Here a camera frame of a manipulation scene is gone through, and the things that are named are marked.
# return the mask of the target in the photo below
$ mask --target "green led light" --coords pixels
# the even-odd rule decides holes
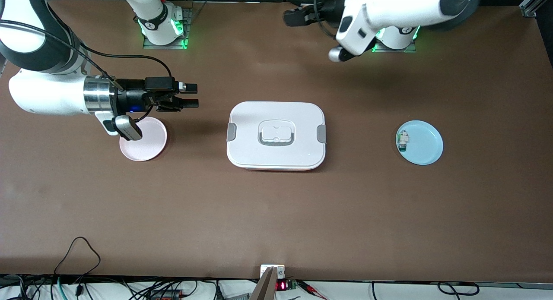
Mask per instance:
[[[413,35],[413,41],[416,40],[417,38],[417,33],[419,33],[419,29],[420,29],[420,26],[417,27],[416,31],[415,31],[415,35]]]
[[[384,34],[384,31],[386,30],[386,28],[382,28],[380,29],[378,32],[377,32],[377,35],[375,37],[377,38],[382,38],[382,35]]]
[[[146,33],[144,32],[144,27],[142,27],[142,24],[138,22],[138,26],[140,26],[140,31],[142,31],[142,34],[145,36]]]
[[[171,25],[173,26],[173,30],[176,34],[182,34],[182,23],[180,21],[174,21],[173,19],[171,19]]]

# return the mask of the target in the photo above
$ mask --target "brown table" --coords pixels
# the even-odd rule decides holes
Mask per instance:
[[[249,278],[279,262],[303,279],[553,282],[553,71],[534,19],[482,7],[416,54],[326,58],[316,25],[288,28],[287,3],[208,4],[188,50],[141,49],[122,1],[54,1],[89,46],[152,54],[199,84],[200,108],[158,114],[170,143],[127,160],[94,117],[46,117],[0,79],[0,272],[51,273],[71,240],[97,274]],[[95,56],[119,78],[163,76],[147,60]],[[308,101],[326,115],[326,160],[255,172],[226,156],[241,101]],[[394,133],[434,124],[441,159],[403,160]],[[82,273],[78,243],[62,272]]]

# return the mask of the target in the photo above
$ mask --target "wire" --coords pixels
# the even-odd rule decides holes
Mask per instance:
[[[192,14],[192,19],[190,19],[190,23],[194,22],[194,19],[196,19],[196,17],[198,17],[198,15],[200,14],[200,12],[202,11],[203,7],[206,5],[207,3],[207,0],[204,1],[202,3],[202,5],[200,6],[200,8],[198,9],[198,11],[194,12],[194,14]]]
[[[60,294],[61,294],[61,297],[64,299],[64,300],[67,300],[67,297],[65,296],[65,292],[63,290],[63,288],[61,288],[61,281],[60,281],[61,277],[57,277],[57,288],[58,290],[60,291]]]
[[[20,26],[20,27],[25,27],[25,28],[28,28],[30,30],[34,30],[34,31],[38,31],[38,32],[41,32],[43,33],[44,35],[47,35],[51,38],[53,38],[54,40],[60,42],[61,44],[63,44],[65,47],[67,48],[70,48],[72,50],[74,50],[75,52],[77,52],[77,54],[79,54],[79,56],[81,56],[82,58],[84,58],[87,62],[89,62],[91,65],[93,65],[95,68],[98,69],[98,71],[100,71],[100,73],[102,73],[102,76],[106,79],[109,79],[111,82],[114,82],[115,80],[102,68],[100,68],[100,66],[98,66],[98,64],[96,64],[93,60],[91,60],[91,58],[89,58],[86,54],[84,54],[83,52],[81,52],[81,50],[79,50],[78,48],[76,48],[75,46],[72,46],[70,44],[68,44],[67,42],[61,40],[60,38],[58,38],[57,36],[55,36],[53,33],[50,33],[44,29],[41,29],[39,27],[35,27],[35,26],[32,26],[32,25],[28,25],[26,23],[22,23],[22,22],[18,22],[18,21],[8,21],[6,19],[0,19],[0,25],[14,25],[14,26]]]
[[[451,290],[453,292],[447,292],[445,290],[442,289],[441,285],[442,284],[445,284],[445,285],[448,285],[449,288],[451,288]],[[448,294],[450,296],[455,296],[458,300],[461,300],[461,298],[459,296],[476,296],[479,292],[480,292],[480,286],[472,283],[474,287],[476,287],[476,291],[475,292],[471,292],[471,293],[466,293],[466,292],[458,292],[457,290],[455,290],[455,288],[449,284],[448,282],[438,282],[438,289],[440,290],[440,292],[442,292],[443,294]]]
[[[23,280],[23,278],[20,275],[17,275],[17,278],[19,278],[19,294],[20,294],[20,297],[22,297],[24,299],[29,299],[29,297],[27,296],[27,287],[25,285],[25,281]]]
[[[213,295],[213,300],[215,300],[215,298],[217,298],[217,284],[213,283],[213,282],[210,282],[210,281],[202,281],[203,283],[210,283],[210,284],[213,284],[215,286],[215,294]]]
[[[88,285],[87,285],[86,283],[85,283],[84,285],[85,285],[86,293],[89,295],[90,300],[94,300],[94,298],[93,298],[92,295],[90,294]]]
[[[316,296],[317,298],[321,298],[323,300],[328,300],[325,296],[323,296],[320,292],[318,292],[313,286],[310,286],[304,281],[296,280],[298,283],[298,286],[300,286],[301,289],[303,289],[306,293]]]
[[[373,292],[373,300],[377,300],[377,295],[375,294],[375,282],[371,282],[371,292]]]
[[[190,294],[186,294],[186,296],[183,296],[183,298],[189,297],[189,296],[191,296],[192,294],[194,294],[194,292],[195,292],[196,289],[198,288],[198,281],[195,281],[195,282],[196,282],[196,286],[194,287],[194,289],[190,292]]]
[[[46,284],[46,278],[44,278],[44,280],[42,281],[42,283],[36,288],[35,292],[33,293],[33,296],[31,296],[30,299],[34,299],[34,297],[36,296],[36,293],[38,292],[38,298],[40,300],[40,288],[42,286],[44,286],[44,284]]]
[[[54,268],[54,275],[59,275],[58,272],[57,272],[57,268],[59,268],[60,265],[65,261],[65,259],[69,255],[69,252],[71,252],[71,248],[73,247],[73,244],[75,244],[75,241],[77,241],[77,239],[83,239],[86,242],[86,244],[89,246],[90,250],[96,255],[96,257],[98,257],[98,263],[96,263],[95,266],[93,266],[90,270],[86,271],[85,274],[83,274],[81,276],[85,276],[85,275],[89,274],[90,272],[94,271],[100,265],[100,263],[102,262],[102,258],[100,257],[98,252],[95,251],[94,248],[92,248],[92,246],[89,243],[89,240],[87,240],[85,237],[76,237],[75,239],[73,239],[73,241],[71,241],[71,245],[69,245],[69,249],[67,249],[67,252],[65,253],[65,256],[61,259],[61,261]]]
[[[315,18],[317,19],[317,23],[318,23],[319,28],[322,30],[322,32],[324,32],[325,35],[327,35],[330,38],[335,39],[336,35],[333,35],[332,33],[330,33],[330,31],[328,31],[328,29],[326,29],[326,27],[324,27],[324,25],[321,22],[321,18],[318,15],[317,0],[313,0],[313,9],[315,11]]]
[[[162,66],[164,66],[164,68],[167,70],[167,73],[169,74],[169,76],[172,76],[171,75],[171,69],[164,62],[162,62],[162,60],[160,60],[158,58],[155,58],[155,57],[152,57],[152,56],[105,54],[105,53],[99,52],[97,50],[93,50],[93,49],[89,48],[88,46],[86,46],[85,44],[81,44],[81,46],[83,48],[85,48],[86,50],[89,50],[90,52],[93,52],[94,54],[98,54],[98,55],[104,56],[104,57],[110,57],[110,58],[144,58],[146,60],[153,60],[153,61],[156,61],[156,62],[160,63]]]
[[[151,105],[150,108],[148,108],[146,110],[146,113],[144,113],[144,115],[142,115],[142,117],[139,117],[138,119],[134,119],[134,122],[138,123],[138,122],[142,121],[142,119],[144,119],[145,117],[147,117],[150,114],[150,111],[152,111],[152,108],[154,108],[153,105]]]

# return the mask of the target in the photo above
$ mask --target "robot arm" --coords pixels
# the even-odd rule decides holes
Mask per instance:
[[[369,50],[382,28],[454,26],[472,15],[477,5],[478,0],[325,0],[317,9],[322,20],[338,28],[339,46],[328,57],[343,62]],[[311,13],[313,7],[292,9],[284,13],[284,21],[288,26],[309,25],[316,22]]]
[[[150,26],[146,36],[153,43],[166,44],[178,35],[171,27],[177,7],[160,0],[127,0],[141,25]],[[21,67],[10,79],[10,93],[19,107],[30,113],[47,115],[95,115],[109,135],[128,140],[142,138],[136,120],[128,112],[179,112],[198,107],[197,99],[180,99],[177,94],[197,93],[196,84],[175,81],[172,76],[140,79],[107,79],[90,76],[89,65],[77,51],[85,53],[81,40],[59,19],[46,0],[0,0],[2,20],[22,22],[61,39],[33,29],[1,23],[0,53]]]

